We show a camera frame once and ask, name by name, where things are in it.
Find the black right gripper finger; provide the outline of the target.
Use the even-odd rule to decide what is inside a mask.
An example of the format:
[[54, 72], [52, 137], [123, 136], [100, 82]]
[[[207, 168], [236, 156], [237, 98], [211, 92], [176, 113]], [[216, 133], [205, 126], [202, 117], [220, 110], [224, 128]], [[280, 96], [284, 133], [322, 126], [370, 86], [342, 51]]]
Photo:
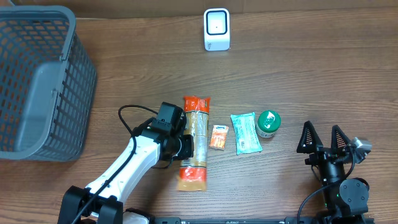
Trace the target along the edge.
[[323, 147], [313, 124], [306, 121], [303, 125], [302, 135], [297, 146], [297, 153], [311, 154], [318, 152]]
[[331, 148], [343, 149], [350, 142], [350, 138], [341, 130], [338, 125], [332, 127]]

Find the green lid jar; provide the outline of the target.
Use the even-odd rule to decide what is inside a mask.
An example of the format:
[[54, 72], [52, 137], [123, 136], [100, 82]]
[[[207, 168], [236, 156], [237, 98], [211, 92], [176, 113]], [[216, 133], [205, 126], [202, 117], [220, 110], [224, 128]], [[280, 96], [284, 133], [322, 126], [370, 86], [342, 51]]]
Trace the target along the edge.
[[271, 138], [280, 128], [280, 125], [280, 115], [275, 111], [266, 110], [260, 114], [256, 122], [256, 132], [262, 138]]

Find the orange kleenex tissue pack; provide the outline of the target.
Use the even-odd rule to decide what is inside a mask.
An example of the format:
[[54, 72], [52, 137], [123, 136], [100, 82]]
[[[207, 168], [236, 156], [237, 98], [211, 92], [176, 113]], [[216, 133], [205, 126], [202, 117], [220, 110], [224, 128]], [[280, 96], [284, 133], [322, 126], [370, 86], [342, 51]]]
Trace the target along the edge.
[[228, 137], [229, 127], [225, 125], [214, 125], [211, 133], [209, 147], [216, 150], [224, 151], [226, 147], [226, 139]]

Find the long spaghetti pasta package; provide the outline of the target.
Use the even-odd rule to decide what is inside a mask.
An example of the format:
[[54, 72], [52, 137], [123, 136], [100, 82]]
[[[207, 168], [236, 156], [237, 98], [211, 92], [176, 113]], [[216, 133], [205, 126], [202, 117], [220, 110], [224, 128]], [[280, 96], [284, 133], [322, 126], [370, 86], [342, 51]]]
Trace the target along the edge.
[[184, 111], [187, 114], [185, 134], [193, 136], [193, 157], [182, 161], [178, 178], [178, 190], [184, 192], [205, 191], [207, 180], [208, 120], [211, 98], [185, 96]]

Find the teal wet wipes pack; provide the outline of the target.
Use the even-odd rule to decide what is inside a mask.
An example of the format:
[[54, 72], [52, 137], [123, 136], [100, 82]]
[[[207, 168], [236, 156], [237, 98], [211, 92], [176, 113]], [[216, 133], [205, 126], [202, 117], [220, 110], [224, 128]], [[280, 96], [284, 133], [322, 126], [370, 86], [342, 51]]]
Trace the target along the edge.
[[231, 120], [236, 135], [237, 155], [262, 151], [262, 146], [256, 133], [254, 119], [255, 112], [231, 115]]

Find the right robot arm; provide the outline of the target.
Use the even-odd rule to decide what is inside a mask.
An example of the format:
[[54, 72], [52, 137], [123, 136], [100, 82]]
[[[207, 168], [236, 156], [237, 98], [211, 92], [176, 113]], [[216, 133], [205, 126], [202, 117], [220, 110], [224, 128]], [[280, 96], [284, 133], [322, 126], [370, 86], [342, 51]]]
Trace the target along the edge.
[[[362, 163], [371, 152], [372, 144], [366, 139], [350, 139], [339, 126], [331, 131], [331, 146], [325, 147], [313, 124], [306, 121], [297, 146], [299, 154], [308, 154], [305, 164], [311, 167], [321, 187], [301, 203], [296, 223], [373, 223], [366, 219], [370, 186], [362, 178], [349, 176], [355, 165]], [[305, 204], [317, 194], [322, 194], [326, 210], [315, 217], [302, 218]]]

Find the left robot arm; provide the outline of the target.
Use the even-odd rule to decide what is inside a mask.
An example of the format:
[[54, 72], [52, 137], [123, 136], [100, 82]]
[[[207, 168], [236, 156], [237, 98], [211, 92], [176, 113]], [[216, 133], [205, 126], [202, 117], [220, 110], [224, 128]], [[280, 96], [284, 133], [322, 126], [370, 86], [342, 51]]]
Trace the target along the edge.
[[144, 174], [159, 161], [170, 166], [193, 156], [193, 136], [185, 134], [184, 110], [163, 102], [154, 117], [129, 128], [129, 143], [122, 154], [85, 188], [71, 186], [63, 196], [58, 222], [155, 223], [155, 217], [124, 203]]

